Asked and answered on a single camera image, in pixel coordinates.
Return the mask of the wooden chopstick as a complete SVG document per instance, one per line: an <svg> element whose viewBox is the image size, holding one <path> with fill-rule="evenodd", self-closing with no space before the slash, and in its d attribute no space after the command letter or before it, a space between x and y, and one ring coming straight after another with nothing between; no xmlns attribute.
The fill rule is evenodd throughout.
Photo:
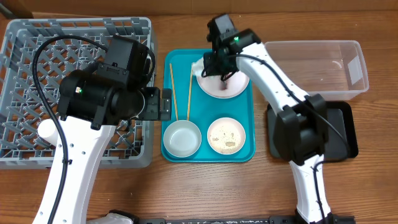
<svg viewBox="0 0 398 224"><path fill-rule="evenodd" d="M171 79L171 83L172 83L172 94L173 94L173 100L174 100L175 118L176 118L176 121L178 121L177 97L176 97L176 92L175 92L174 73L173 73L171 63L169 63L169 69L170 69L170 79Z"/></svg>
<svg viewBox="0 0 398 224"><path fill-rule="evenodd" d="M191 66L190 70L190 81L189 81L189 88L188 88L188 103L187 103L187 120L190 119L190 105L191 105L191 97L192 97L192 81L193 81L193 68Z"/></svg>

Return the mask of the grey bowl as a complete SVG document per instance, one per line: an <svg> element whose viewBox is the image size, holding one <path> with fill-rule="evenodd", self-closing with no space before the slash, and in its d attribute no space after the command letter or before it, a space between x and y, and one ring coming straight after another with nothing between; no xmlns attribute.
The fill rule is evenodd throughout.
<svg viewBox="0 0 398 224"><path fill-rule="evenodd" d="M201 131L191 121L175 121L165 129L163 144L166 151L174 157L192 156L201 146Z"/></svg>

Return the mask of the white cup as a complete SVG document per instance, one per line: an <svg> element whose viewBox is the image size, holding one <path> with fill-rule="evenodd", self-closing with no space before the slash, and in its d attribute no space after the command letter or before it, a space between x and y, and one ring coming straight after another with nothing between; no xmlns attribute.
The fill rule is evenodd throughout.
<svg viewBox="0 0 398 224"><path fill-rule="evenodd" d="M51 119L43 120L37 129L41 138L49 142L51 145L56 146L58 141L58 131Z"/></svg>

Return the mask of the white napkin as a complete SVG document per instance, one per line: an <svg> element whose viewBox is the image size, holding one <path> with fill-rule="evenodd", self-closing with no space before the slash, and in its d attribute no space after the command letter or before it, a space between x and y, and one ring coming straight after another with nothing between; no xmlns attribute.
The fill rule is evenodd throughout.
<svg viewBox="0 0 398 224"><path fill-rule="evenodd" d="M191 73L195 77L201 77L202 72L204 71L204 69L205 69L204 59L201 58L198 61L192 63Z"/></svg>

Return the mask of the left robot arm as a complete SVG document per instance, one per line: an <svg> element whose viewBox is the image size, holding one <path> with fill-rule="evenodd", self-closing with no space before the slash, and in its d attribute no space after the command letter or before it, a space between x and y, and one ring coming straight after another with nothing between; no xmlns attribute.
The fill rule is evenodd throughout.
<svg viewBox="0 0 398 224"><path fill-rule="evenodd" d="M36 223L84 223L104 150L122 120L168 121L170 89L150 87L155 55L144 44L115 35L103 61L62 79L54 123L45 139L56 148Z"/></svg>

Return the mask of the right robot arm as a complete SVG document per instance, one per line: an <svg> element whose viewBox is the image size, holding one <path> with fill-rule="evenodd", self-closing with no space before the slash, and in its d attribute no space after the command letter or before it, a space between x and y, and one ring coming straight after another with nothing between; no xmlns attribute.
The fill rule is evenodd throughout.
<svg viewBox="0 0 398 224"><path fill-rule="evenodd" d="M291 81L251 29L211 28L206 39L212 52L204 56L203 74L228 78L241 71L257 86L276 116L273 143L293 172L297 216L305 223L327 223L331 209L322 171L328 141L325 100Z"/></svg>

